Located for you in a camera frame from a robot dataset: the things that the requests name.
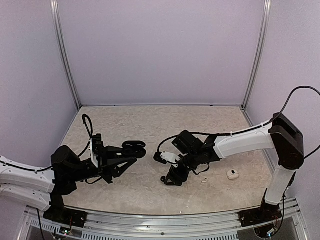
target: metal corner post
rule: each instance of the metal corner post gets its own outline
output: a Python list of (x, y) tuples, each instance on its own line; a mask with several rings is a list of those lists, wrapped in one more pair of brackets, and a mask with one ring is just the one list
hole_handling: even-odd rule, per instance
[(259, 64), (261, 61), (261, 57), (262, 57), (262, 53), (263, 53), (264, 45), (266, 41), (270, 11), (271, 11), (271, 0), (264, 0), (264, 9), (263, 9), (263, 16), (262, 16), (260, 34), (258, 39), (258, 45), (257, 45), (255, 56), (254, 56), (254, 62), (253, 62), (253, 66), (250, 73), (249, 83), (248, 83), (248, 86), (244, 95), (244, 100), (242, 103), (242, 107), (244, 110), (247, 109), (247, 106), (256, 82)]
[(71, 90), (74, 104), (75, 104), (77, 110), (79, 111), (82, 105), (81, 105), (80, 98), (79, 98), (79, 95), (77, 92), (77, 88), (76, 88), (76, 85), (75, 85), (75, 82), (74, 82), (74, 79), (73, 79), (73, 76), (71, 73), (70, 63), (69, 63), (68, 56), (67, 56), (67, 51), (66, 51), (66, 47), (65, 47), (64, 36), (63, 36), (62, 26), (61, 26), (61, 21), (60, 21), (60, 16), (59, 16), (58, 0), (50, 0), (50, 4), (51, 4), (51, 11), (52, 11), (55, 34), (56, 34), (56, 38), (58, 41), (58, 47), (60, 49), (60, 54), (61, 54), (61, 60), (62, 60), (64, 71), (65, 71), (65, 74), (67, 77), (68, 85)]

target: table surface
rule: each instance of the table surface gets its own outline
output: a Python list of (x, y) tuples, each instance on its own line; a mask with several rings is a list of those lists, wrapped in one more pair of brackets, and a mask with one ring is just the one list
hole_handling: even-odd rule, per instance
[[(182, 186), (166, 186), (160, 181), (170, 168), (168, 164), (153, 160), (163, 139), (183, 130), (214, 134), (245, 129), (249, 125), (238, 107), (82, 107), (62, 143), (76, 154), (84, 149), (89, 139), (82, 114), (90, 116), (94, 134), (102, 134), (105, 146), (121, 147), (124, 141), (141, 140), (146, 143), (147, 154), (121, 177), (115, 178), (112, 184), (103, 180), (93, 185), (78, 182), (78, 189), (63, 197), (66, 206), (137, 215), (214, 213), (258, 206), (271, 181), (261, 151), (212, 162), (209, 171), (200, 175), (190, 173)], [(179, 153), (170, 141), (161, 149)], [(89, 157), (87, 151), (81, 159)], [(198, 171), (205, 168), (205, 165), (200, 166)], [(227, 171), (232, 169), (239, 172), (238, 179), (227, 178)]]

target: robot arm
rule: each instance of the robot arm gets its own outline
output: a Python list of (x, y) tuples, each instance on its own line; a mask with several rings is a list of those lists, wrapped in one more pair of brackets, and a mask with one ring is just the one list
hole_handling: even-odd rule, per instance
[(81, 161), (68, 146), (61, 146), (51, 156), (51, 167), (44, 169), (0, 156), (0, 196), (44, 211), (46, 219), (83, 227), (87, 214), (65, 208), (62, 196), (75, 191), (76, 182), (90, 178), (113, 183), (113, 178), (146, 155), (145, 146), (142, 141), (126, 141), (122, 147), (104, 147), (101, 134), (96, 134), (91, 139), (89, 159)]
[(235, 154), (275, 149), (279, 162), (261, 207), (254, 213), (252, 210), (249, 213), (244, 211), (241, 219), (245, 227), (268, 222), (274, 216), (280, 218), (279, 203), (292, 184), (296, 171), (304, 163), (304, 143), (302, 133), (283, 114), (275, 113), (273, 118), (275, 120), (242, 131), (212, 134), (204, 142), (186, 130), (181, 132), (172, 144), (183, 155), (169, 152), (156, 152), (154, 155), (157, 162), (172, 164), (167, 176), (161, 180), (169, 186), (181, 186), (189, 173), (201, 164), (217, 162)]

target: beige floor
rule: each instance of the beige floor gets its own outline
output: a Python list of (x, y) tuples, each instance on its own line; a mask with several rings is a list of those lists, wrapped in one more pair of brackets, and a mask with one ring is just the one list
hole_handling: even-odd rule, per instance
[[(78, 190), (65, 196), (67, 206), (105, 212), (179, 215), (213, 213), (260, 204), (271, 174), (260, 151), (238, 154), (211, 163), (210, 170), (190, 174), (181, 187), (166, 186), (160, 177), (170, 166), (153, 160), (158, 144), (183, 130), (223, 133), (245, 129), (248, 124), (238, 107), (209, 106), (116, 106), (83, 107), (63, 144), (80, 153), (88, 141), (82, 114), (92, 119), (94, 133), (101, 133), (104, 145), (120, 147), (127, 140), (146, 143), (147, 155), (139, 159), (113, 184), (103, 180), (94, 185), (77, 183)], [(166, 143), (162, 150), (178, 153)], [(82, 159), (89, 158), (89, 153)], [(236, 180), (227, 171), (238, 170)]]

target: white wall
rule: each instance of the white wall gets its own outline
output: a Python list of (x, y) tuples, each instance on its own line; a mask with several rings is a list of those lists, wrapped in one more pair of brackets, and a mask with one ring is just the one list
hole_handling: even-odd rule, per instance
[[(76, 114), (50, 1), (0, 1), (0, 35), (0, 155), (47, 167)], [(0, 197), (0, 240), (14, 238), (24, 210)]]
[(59, 1), (84, 105), (241, 105), (264, 0)]
[[(291, 90), (320, 90), (320, 2), (273, 0), (270, 22), (248, 114), (255, 124), (280, 111)], [(302, 131), (305, 155), (320, 144), (320, 97), (298, 90), (284, 114)], [(274, 162), (278, 159), (272, 152)], [(320, 239), (320, 152), (305, 160), (289, 192), (296, 196), (311, 239)]]

